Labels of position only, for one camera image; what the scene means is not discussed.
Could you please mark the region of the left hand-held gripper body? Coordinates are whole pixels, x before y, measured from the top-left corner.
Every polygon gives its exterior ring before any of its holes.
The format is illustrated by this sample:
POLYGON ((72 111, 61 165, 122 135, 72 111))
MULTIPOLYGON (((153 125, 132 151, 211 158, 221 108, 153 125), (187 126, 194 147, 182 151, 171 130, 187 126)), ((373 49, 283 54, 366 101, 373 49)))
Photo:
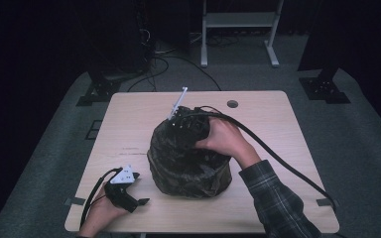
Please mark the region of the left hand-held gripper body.
POLYGON ((112 204, 128 212, 133 212, 139 205, 138 200, 127 192, 127 188, 135 182, 133 173, 130 165, 120 168, 104 186, 105 194, 112 204))

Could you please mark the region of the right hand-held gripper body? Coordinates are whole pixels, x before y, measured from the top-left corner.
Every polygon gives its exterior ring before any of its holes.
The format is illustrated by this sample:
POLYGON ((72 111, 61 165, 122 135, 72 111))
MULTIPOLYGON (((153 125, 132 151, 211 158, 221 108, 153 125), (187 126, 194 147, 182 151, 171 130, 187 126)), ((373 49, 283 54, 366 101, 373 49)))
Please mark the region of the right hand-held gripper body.
POLYGON ((200 107, 191 109, 181 105, 187 91, 184 86, 168 116, 179 148, 193 148, 197 141, 203 140, 209 133, 209 122, 205 111, 200 107))

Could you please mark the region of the black plastic trash bag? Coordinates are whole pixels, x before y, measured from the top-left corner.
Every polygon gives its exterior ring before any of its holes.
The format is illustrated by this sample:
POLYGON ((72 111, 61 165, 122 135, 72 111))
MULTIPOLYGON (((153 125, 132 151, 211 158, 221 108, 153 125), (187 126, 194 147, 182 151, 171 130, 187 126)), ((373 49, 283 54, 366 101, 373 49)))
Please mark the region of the black plastic trash bag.
POLYGON ((153 181, 167 195, 215 197, 232 182, 229 156, 196 147, 179 148, 168 119, 154 129, 147 158, 153 181))

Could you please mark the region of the person's left hand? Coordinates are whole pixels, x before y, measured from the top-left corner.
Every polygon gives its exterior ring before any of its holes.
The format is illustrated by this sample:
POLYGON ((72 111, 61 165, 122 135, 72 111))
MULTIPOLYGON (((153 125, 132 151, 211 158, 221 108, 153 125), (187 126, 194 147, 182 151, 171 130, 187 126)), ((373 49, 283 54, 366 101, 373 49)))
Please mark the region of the person's left hand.
POLYGON ((127 210, 114 206, 106 197, 102 188, 93 201, 88 215, 76 236, 79 238, 94 238, 109 224, 127 213, 127 210))

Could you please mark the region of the person's right hand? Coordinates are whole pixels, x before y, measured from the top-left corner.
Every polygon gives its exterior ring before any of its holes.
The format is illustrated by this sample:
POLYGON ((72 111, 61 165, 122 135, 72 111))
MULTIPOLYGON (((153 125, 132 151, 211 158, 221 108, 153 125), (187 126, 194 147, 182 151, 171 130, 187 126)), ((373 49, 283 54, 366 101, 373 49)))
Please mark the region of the person's right hand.
POLYGON ((223 119, 210 117, 208 136, 195 143, 198 149, 207 149, 230 156, 236 160, 242 170, 261 161, 253 146, 242 136, 240 130, 223 119))

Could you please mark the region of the grey tape strip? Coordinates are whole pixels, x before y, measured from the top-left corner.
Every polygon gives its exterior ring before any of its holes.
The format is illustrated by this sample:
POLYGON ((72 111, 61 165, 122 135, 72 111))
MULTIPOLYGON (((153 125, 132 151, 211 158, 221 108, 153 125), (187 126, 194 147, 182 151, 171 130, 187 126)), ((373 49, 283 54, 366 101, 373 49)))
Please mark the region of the grey tape strip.
POLYGON ((83 198, 78 198, 78 197, 68 197, 65 201, 64 201, 64 205, 67 205, 67 206, 71 206, 73 204, 75 205, 84 205, 85 203, 85 200, 83 198))
POLYGON ((331 206, 331 207, 339 207, 339 203, 335 199, 321 198, 317 199, 318 206, 331 206))

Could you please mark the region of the black stand base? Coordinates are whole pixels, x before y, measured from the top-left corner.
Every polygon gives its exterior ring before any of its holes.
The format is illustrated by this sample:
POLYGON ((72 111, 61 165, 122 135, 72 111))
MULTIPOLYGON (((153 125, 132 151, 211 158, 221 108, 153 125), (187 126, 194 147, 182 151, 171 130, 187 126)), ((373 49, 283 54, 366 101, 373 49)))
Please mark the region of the black stand base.
POLYGON ((299 70, 320 70, 316 77, 301 77, 300 83, 309 100, 324 100, 327 104, 350 102, 333 82, 345 49, 343 33, 338 29, 337 3, 338 0, 319 1, 314 27, 299 65, 299 70))
POLYGON ((85 94, 80 96, 77 106, 91 106, 94 102, 109 102, 121 84, 141 75, 141 72, 126 72, 119 68, 104 68, 91 65, 87 69, 91 79, 85 94))

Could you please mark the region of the white metal stand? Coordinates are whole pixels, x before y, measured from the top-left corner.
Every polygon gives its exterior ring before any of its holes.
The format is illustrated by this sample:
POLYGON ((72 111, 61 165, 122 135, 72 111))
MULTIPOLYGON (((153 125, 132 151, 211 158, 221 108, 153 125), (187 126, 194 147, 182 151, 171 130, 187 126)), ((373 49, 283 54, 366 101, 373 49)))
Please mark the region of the white metal stand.
POLYGON ((284 0, 278 0, 273 12, 253 13, 210 13, 206 10, 207 0, 202 1, 200 65, 208 66, 207 30, 219 28, 269 28, 269 39, 264 46, 272 67, 280 65, 275 54, 273 43, 281 18, 284 0))

